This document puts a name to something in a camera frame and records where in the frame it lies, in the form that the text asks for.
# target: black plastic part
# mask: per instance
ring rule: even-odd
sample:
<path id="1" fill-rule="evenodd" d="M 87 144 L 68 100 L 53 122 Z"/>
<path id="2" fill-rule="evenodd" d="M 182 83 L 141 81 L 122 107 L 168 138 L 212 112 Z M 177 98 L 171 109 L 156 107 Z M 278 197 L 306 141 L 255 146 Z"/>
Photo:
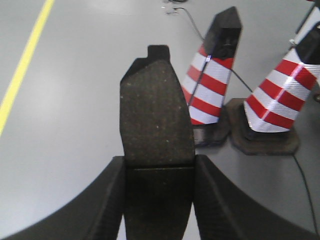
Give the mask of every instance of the black plastic part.
<path id="1" fill-rule="evenodd" d="M 125 161 L 114 157 L 75 199 L 5 240 L 116 240 L 124 202 Z"/>
<path id="2" fill-rule="evenodd" d="M 205 155 L 195 159 L 194 189 L 202 240 L 318 240 L 254 201 Z"/>
<path id="3" fill-rule="evenodd" d="M 128 169 L 125 228 L 128 240 L 181 240 L 194 188 L 193 167 Z"/>
<path id="4" fill-rule="evenodd" d="M 226 108 L 221 109 L 219 122 L 193 125 L 194 144 L 196 147 L 213 147 L 222 145 L 230 133 L 230 123 Z"/>
<path id="5" fill-rule="evenodd" d="M 299 147 L 294 129 L 285 133 L 253 131 L 244 112 L 244 98 L 233 98 L 226 105 L 231 124 L 232 143 L 246 155 L 292 155 Z"/>
<path id="6" fill-rule="evenodd" d="M 295 49 L 303 63 L 320 65 L 320 21 L 313 26 Z"/>
<path id="7" fill-rule="evenodd" d="M 120 84 L 120 133 L 129 167 L 190 165 L 195 147 L 167 46 L 149 46 Z"/>
<path id="8" fill-rule="evenodd" d="M 218 13 L 204 38 L 204 50 L 212 58 L 233 58 L 236 53 L 242 24 L 236 7 Z"/>

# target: rubber pad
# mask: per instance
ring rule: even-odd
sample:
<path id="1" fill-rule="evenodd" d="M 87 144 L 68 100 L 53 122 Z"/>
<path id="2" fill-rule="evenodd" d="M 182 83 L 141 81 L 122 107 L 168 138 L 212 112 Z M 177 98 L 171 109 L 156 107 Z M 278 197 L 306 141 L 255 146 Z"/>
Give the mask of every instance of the rubber pad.
<path id="1" fill-rule="evenodd" d="M 120 84 L 120 133 L 129 167 L 192 164 L 193 129 L 167 46 L 149 46 Z"/>

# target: cone base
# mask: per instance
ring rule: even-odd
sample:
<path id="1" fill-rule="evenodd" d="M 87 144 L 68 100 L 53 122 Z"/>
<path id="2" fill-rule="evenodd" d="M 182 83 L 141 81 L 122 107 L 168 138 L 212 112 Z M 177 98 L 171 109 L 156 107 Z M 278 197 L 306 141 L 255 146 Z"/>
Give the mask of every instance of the cone base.
<path id="1" fill-rule="evenodd" d="M 287 132 L 262 133 L 253 131 L 244 110 L 245 98 L 233 98 L 226 105 L 234 146 L 246 155 L 292 155 L 299 146 L 294 128 Z"/>
<path id="2" fill-rule="evenodd" d="M 193 125 L 194 145 L 196 147 L 213 147 L 222 145 L 231 130 L 227 109 L 221 108 L 219 122 Z"/>

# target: black cone top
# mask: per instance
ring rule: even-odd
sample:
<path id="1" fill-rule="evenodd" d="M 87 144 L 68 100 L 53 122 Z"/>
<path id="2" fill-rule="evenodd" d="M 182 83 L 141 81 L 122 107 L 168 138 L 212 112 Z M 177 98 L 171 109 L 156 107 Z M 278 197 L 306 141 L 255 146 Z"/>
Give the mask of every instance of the black cone top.
<path id="1" fill-rule="evenodd" d="M 167 46 L 149 46 L 120 84 L 120 133 L 127 166 L 192 164 L 195 157 L 188 107 Z"/>
<path id="2" fill-rule="evenodd" d="M 320 65 L 320 21 L 313 26 L 295 49 L 303 63 Z"/>
<path id="3" fill-rule="evenodd" d="M 233 58 L 242 30 L 236 7 L 232 6 L 215 16 L 206 33 L 203 46 L 212 58 Z"/>

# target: red stripe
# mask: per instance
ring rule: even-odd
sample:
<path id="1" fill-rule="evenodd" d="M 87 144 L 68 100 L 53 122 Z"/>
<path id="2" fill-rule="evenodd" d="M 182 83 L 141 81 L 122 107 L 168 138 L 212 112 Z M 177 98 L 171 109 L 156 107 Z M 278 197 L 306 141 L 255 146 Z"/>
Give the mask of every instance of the red stripe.
<path id="1" fill-rule="evenodd" d="M 203 45 L 201 45 L 201 47 L 199 48 L 198 53 L 200 53 L 204 57 L 208 56 L 208 54 L 206 53 L 205 47 Z"/>
<path id="2" fill-rule="evenodd" d="M 280 116 L 272 111 L 268 111 L 268 109 L 266 109 L 253 95 L 249 96 L 246 99 L 246 102 L 250 105 L 255 114 L 267 123 L 290 129 L 295 122 L 294 120 Z"/>
<path id="3" fill-rule="evenodd" d="M 202 112 L 205 112 L 215 117 L 220 117 L 220 111 L 221 111 L 220 107 L 213 106 L 201 100 L 200 98 L 197 98 L 194 96 L 191 105 Z"/>
<path id="4" fill-rule="evenodd" d="M 200 77 L 201 71 L 199 71 L 198 69 L 196 69 L 194 66 L 191 65 L 186 74 L 188 74 L 190 78 L 192 78 L 194 81 L 197 82 Z"/>
<path id="5" fill-rule="evenodd" d="M 288 61 L 283 59 L 279 65 L 275 68 L 280 73 L 283 73 L 287 76 L 291 76 L 293 72 L 295 72 L 296 68 L 298 67 L 298 64 L 292 61 Z"/>
<path id="6" fill-rule="evenodd" d="M 302 70 L 295 76 L 295 80 L 299 82 L 306 89 L 311 90 L 316 84 L 317 78 L 311 74 L 307 69 Z"/>
<path id="7" fill-rule="evenodd" d="M 216 80 L 207 74 L 202 75 L 200 83 L 206 88 L 223 96 L 225 95 L 228 86 L 227 84 L 224 84 L 223 82 L 220 82 L 219 80 Z"/>
<path id="8" fill-rule="evenodd" d="M 296 111 L 300 111 L 305 101 L 300 98 L 292 95 L 287 91 L 283 91 L 283 88 L 274 84 L 268 79 L 265 79 L 262 84 L 259 86 L 266 94 L 268 94 L 271 98 L 277 99 L 277 101 L 288 108 L 291 108 Z"/>
<path id="9" fill-rule="evenodd" d="M 187 103 L 189 103 L 192 94 L 189 93 L 183 86 L 181 86 L 181 88 L 182 88 L 182 91 L 183 91 L 183 94 L 184 94 L 185 101 L 186 101 Z"/>
<path id="10" fill-rule="evenodd" d="M 203 122 L 195 120 L 193 118 L 191 118 L 191 123 L 192 123 L 192 125 L 202 125 L 202 124 L 204 124 Z"/>
<path id="11" fill-rule="evenodd" d="M 216 61 L 218 64 L 226 67 L 227 69 L 231 69 L 232 65 L 234 64 L 233 57 L 227 58 L 227 59 L 221 59 L 221 58 L 212 58 L 214 61 Z"/>

